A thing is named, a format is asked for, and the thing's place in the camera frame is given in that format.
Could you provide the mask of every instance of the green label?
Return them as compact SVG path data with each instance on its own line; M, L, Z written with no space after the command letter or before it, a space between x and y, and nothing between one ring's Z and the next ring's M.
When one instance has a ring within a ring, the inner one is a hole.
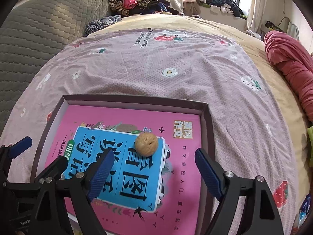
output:
M67 145L66 145L66 149L64 151L64 156L66 157L68 162L69 162L69 159L71 158L74 145L75 145L74 140L69 140Z

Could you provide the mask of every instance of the yellow-green object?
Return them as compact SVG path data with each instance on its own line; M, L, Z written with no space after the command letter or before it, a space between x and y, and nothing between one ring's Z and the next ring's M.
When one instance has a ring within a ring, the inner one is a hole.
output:
M308 133L309 139L311 142L309 167L313 167L313 126L310 128L307 128L306 132Z

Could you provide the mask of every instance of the pink blanket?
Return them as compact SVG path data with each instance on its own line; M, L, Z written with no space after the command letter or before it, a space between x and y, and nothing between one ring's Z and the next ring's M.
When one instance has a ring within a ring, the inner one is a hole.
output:
M265 35L265 52L299 97L302 108L313 121L313 59L291 36L271 31Z

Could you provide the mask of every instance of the rolled pink blanket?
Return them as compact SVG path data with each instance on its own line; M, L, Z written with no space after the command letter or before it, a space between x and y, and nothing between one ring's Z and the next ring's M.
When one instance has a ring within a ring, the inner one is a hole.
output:
M264 41L268 60L283 73L309 120L313 121L312 57L299 41L285 33L268 32Z

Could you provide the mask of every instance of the blue gripper pad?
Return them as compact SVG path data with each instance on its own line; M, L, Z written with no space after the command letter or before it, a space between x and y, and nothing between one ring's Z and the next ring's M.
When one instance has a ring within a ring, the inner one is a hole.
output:
M220 200L223 196L221 191L221 181L199 149L195 152L195 162L209 192L213 197L217 198L217 200Z
M19 142L15 143L11 146L10 151L8 153L9 158L17 158L21 153L32 146L32 138L26 136L21 139Z
M97 198L103 189L104 183L108 178L108 175L114 164L114 152L110 150L106 157L103 159L98 170L90 180L90 190L87 197L92 201L92 199Z

